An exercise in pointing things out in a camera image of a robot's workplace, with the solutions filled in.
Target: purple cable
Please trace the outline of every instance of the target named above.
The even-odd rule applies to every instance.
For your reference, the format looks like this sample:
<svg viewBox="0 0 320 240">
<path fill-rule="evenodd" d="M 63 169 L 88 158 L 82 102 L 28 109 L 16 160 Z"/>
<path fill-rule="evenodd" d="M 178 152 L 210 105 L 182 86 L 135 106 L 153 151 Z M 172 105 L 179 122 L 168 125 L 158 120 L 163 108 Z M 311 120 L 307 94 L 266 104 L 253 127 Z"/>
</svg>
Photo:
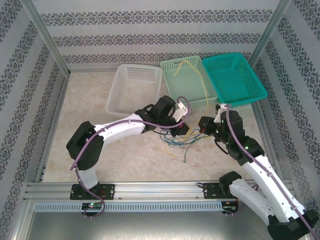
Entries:
<svg viewBox="0 0 320 240">
<path fill-rule="evenodd" d="M 187 120 L 187 118 L 189 117 L 189 115 L 190 115 L 190 113 L 191 113 L 191 111 L 190 111 L 191 106 L 190 106 L 189 101 L 188 101 L 184 96 L 179 96 L 179 97 L 176 99 L 176 101 L 178 102 L 179 99 L 185 100 L 185 102 L 186 102 L 186 104 L 187 104 L 187 112 L 186 112 L 186 115 L 185 115 L 184 119 L 183 119 L 181 122 L 179 122 L 179 123 L 177 123 L 177 124 L 175 124 L 175 125 L 172 125 L 172 126 L 162 126 L 162 125 L 154 124 L 154 123 L 151 123 L 151 122 L 148 122 L 148 121 L 134 120 L 134 119 L 120 120 L 120 121 L 111 123 L 111 124 L 109 124 L 108 126 L 100 129 L 100 130 L 97 131 L 95 134 L 93 134 L 93 135 L 88 139 L 88 141 L 84 144 L 84 146 L 82 147 L 82 149 L 81 149 L 81 151 L 79 152 L 78 156 L 76 157 L 76 159 L 74 160 L 73 164 L 71 165 L 70 171 L 72 171 L 73 169 L 75 169 L 75 174 L 76 174 L 76 176 L 77 176 L 77 178 L 78 178 L 78 182 L 79 182 L 79 184 L 81 185 L 81 187 L 83 187 L 83 189 L 84 189 L 87 193 L 89 193 L 90 195 L 92 195 L 92 196 L 94 196 L 95 198 L 97 198 L 98 200 L 100 200 L 100 201 L 102 202 L 102 204 L 103 204 L 102 210 L 101 210 L 99 213 L 97 213 L 96 215 L 90 216 L 91 219 L 98 217 L 99 215 L 101 215 L 101 214 L 105 211 L 105 209 L 106 209 L 106 203 L 105 203 L 105 201 L 103 200 L 103 198 L 95 195 L 93 192 L 91 192 L 89 189 L 86 188 L 86 186 L 84 185 L 84 183 L 81 181 L 80 176 L 79 176 L 79 173 L 78 173 L 77 163 L 78 163 L 79 159 L 81 158 L 82 154 L 84 153 L 84 151 L 86 150 L 86 148 L 88 147 L 89 143 L 90 143 L 97 135 L 99 135 L 100 133 L 104 132 L 105 130 L 107 130 L 107 129 L 109 129 L 109 128 L 112 128 L 112 127 L 114 127 L 114 126 L 116 126 L 116 125 L 119 125 L 119 124 L 124 124 L 124 123 L 143 123 L 143 124 L 146 124 L 146 125 L 150 125 L 150 126 L 154 126 L 154 127 L 158 127 L 158 128 L 164 128 L 164 129 L 173 129 L 173 128 L 179 127 L 181 124 L 183 124 L 183 123 Z M 88 210 L 88 209 L 85 209 L 85 210 L 84 210 L 84 213 L 83 213 L 83 215 L 84 215 L 85 218 L 88 217 L 88 216 L 86 215 L 86 211 L 87 211 L 87 210 Z"/>
<path fill-rule="evenodd" d="M 283 196 L 285 197 L 285 199 L 288 201 L 288 203 L 290 204 L 290 206 L 294 209 L 294 211 L 296 212 L 296 214 L 298 214 L 298 216 L 301 218 L 301 220 L 303 221 L 303 223 L 305 224 L 305 226 L 308 228 L 308 230 L 310 231 L 310 233 L 312 234 L 312 236 L 314 237 L 315 240 L 319 240 L 318 236 L 316 235 L 316 232 L 311 228 L 311 226 L 309 225 L 309 223 L 307 222 L 307 220 L 304 218 L 304 216 L 302 216 L 302 214 L 298 211 L 297 207 L 295 206 L 295 204 L 291 201 L 290 197 L 286 194 L 285 190 L 282 188 L 282 186 L 280 185 L 280 183 L 277 181 L 277 179 L 275 178 L 275 176 L 272 175 L 272 173 L 265 168 L 258 160 L 256 160 L 239 142 L 239 140 L 237 139 L 237 136 L 231 126 L 231 122 L 230 122 L 230 116 L 229 116 L 229 111 L 230 111 L 230 107 L 231 104 L 228 104 L 226 106 L 226 122 L 228 124 L 228 127 L 230 129 L 231 135 L 233 136 L 236 144 L 239 146 L 239 148 L 249 157 L 252 159 L 253 162 L 255 162 L 260 168 L 262 168 L 270 177 L 271 179 L 274 181 L 274 183 L 276 184 L 276 186 L 279 188 L 279 190 L 281 191 L 281 193 L 283 194 Z"/>
</svg>

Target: purple wire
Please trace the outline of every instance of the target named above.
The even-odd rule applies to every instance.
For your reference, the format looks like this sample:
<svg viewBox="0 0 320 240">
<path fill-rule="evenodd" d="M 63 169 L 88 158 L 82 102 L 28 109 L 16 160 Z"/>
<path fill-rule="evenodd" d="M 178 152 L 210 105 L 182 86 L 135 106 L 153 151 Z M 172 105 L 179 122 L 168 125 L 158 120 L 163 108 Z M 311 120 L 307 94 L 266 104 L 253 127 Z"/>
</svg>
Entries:
<svg viewBox="0 0 320 240">
<path fill-rule="evenodd" d="M 99 215 L 101 215 L 105 209 L 106 209 L 106 203 L 105 201 L 103 200 L 103 198 L 95 195 L 93 192 L 91 192 L 88 188 L 86 188 L 86 186 L 84 185 L 84 183 L 81 181 L 81 178 L 79 176 L 79 172 L 78 172 L 78 169 L 77 169 L 77 163 L 79 161 L 79 159 L 81 158 L 82 154 L 84 153 L 84 151 L 86 150 L 86 148 L 88 147 L 89 143 L 97 136 L 99 135 L 100 133 L 104 132 L 105 130 L 109 129 L 109 128 L 112 128 L 116 125 L 119 125 L 119 124 L 124 124 L 124 123 L 143 123 L 143 124 L 146 124 L 146 125 L 150 125 L 150 126 L 154 126 L 154 127 L 158 127 L 158 128 L 164 128 L 164 129 L 173 129 L 173 128 L 176 128 L 176 127 L 179 127 L 181 124 L 183 124 L 187 118 L 189 117 L 190 113 L 191 113 L 191 106 L 190 106 L 190 103 L 189 101 L 184 97 L 184 96 L 179 96 L 176 101 L 178 102 L 179 99 L 183 99 L 185 100 L 186 104 L 187 104 L 187 112 L 186 112 L 186 115 L 184 117 L 184 119 L 175 124 L 175 125 L 172 125 L 172 126 L 162 126 L 162 125 L 158 125 L 158 124 L 154 124 L 154 123 L 151 123 L 151 122 L 148 122 L 148 121 L 143 121 L 143 120 L 134 120 L 134 119 L 126 119 L 126 120 L 120 120 L 120 121 L 117 121 L 117 122 L 114 122 L 114 123 L 111 123 L 109 124 L 108 126 L 105 126 L 104 128 L 98 130 L 96 133 L 94 133 L 89 139 L 88 141 L 84 144 L 84 146 L 82 147 L 81 151 L 79 152 L 78 156 L 75 158 L 73 164 L 71 165 L 70 167 L 70 171 L 72 171 L 73 169 L 75 169 L 75 174 L 78 178 L 78 182 L 79 184 L 81 185 L 81 187 L 83 187 L 83 189 L 89 193 L 90 195 L 94 196 L 95 198 L 97 198 L 98 200 L 100 200 L 103 204 L 103 208 L 100 212 L 98 212 L 96 215 L 94 216 L 90 216 L 90 219 L 93 219 L 93 218 L 96 218 L 98 217 Z M 88 209 L 85 209 L 84 210 L 84 217 L 87 218 L 89 216 L 86 215 L 86 211 Z"/>
<path fill-rule="evenodd" d="M 236 144 L 239 146 L 239 148 L 249 157 L 252 159 L 253 162 L 255 162 L 260 168 L 262 168 L 270 177 L 271 179 L 274 181 L 274 183 L 276 184 L 276 186 L 279 188 L 279 190 L 281 191 L 281 193 L 283 194 L 283 196 L 285 197 L 285 199 L 288 201 L 288 203 L 291 205 L 291 207 L 294 209 L 294 211 L 296 212 L 296 214 L 298 214 L 298 216 L 301 218 L 301 220 L 303 221 L 303 223 L 305 224 L 305 226 L 308 228 L 308 230 L 310 231 L 310 233 L 312 234 L 312 236 L 314 237 L 315 240 L 319 240 L 318 236 L 316 235 L 316 232 L 311 228 L 311 226 L 309 225 L 309 223 L 307 222 L 307 220 L 304 218 L 304 216 L 302 216 L 302 214 L 299 212 L 299 210 L 297 209 L 297 207 L 295 206 L 295 204 L 291 201 L 290 197 L 286 194 L 285 190 L 282 188 L 282 186 L 280 185 L 280 183 L 277 181 L 277 179 L 275 178 L 275 176 L 272 175 L 272 173 L 265 168 L 258 160 L 256 160 L 239 142 L 239 140 L 237 139 L 237 136 L 231 126 L 231 122 L 230 122 L 230 116 L 229 116 L 229 111 L 230 111 L 230 107 L 231 104 L 228 104 L 226 106 L 226 122 L 228 124 L 228 127 L 230 129 L 231 135 L 233 136 Z"/>
</svg>

